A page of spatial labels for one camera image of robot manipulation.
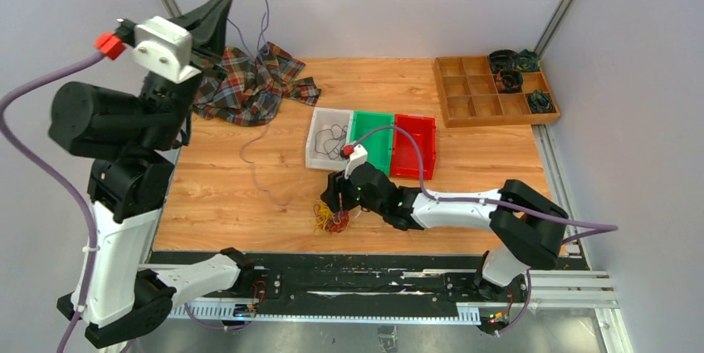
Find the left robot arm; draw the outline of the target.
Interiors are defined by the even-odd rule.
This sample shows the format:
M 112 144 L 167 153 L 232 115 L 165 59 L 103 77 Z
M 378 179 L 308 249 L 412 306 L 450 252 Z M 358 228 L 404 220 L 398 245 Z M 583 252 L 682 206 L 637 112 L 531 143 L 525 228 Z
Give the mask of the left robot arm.
M 247 296 L 254 266 L 226 248 L 172 270 L 141 268 L 174 172 L 164 152 L 184 144 L 183 124 L 205 76 L 220 76 L 232 0 L 208 0 L 179 17 L 120 21 L 95 41 L 99 59 L 126 49 L 146 76 L 133 96 L 70 81 L 51 104 L 49 136 L 93 164 L 87 185 L 94 232 L 83 277 L 59 298 L 60 312 L 86 322 L 98 349 L 125 345 L 157 329 L 175 307 L 212 292 Z

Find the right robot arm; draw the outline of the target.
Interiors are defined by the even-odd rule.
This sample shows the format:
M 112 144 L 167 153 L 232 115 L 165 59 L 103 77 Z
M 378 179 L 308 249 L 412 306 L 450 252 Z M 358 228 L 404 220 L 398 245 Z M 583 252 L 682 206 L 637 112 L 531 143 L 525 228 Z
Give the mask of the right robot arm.
M 485 252 L 473 287 L 494 301 L 516 277 L 555 268 L 565 234 L 566 212 L 517 179 L 480 193 L 439 193 L 393 183 L 373 165 L 333 172 L 320 196 L 336 213 L 362 208 L 401 231 L 472 228 L 493 232 L 498 248 Z

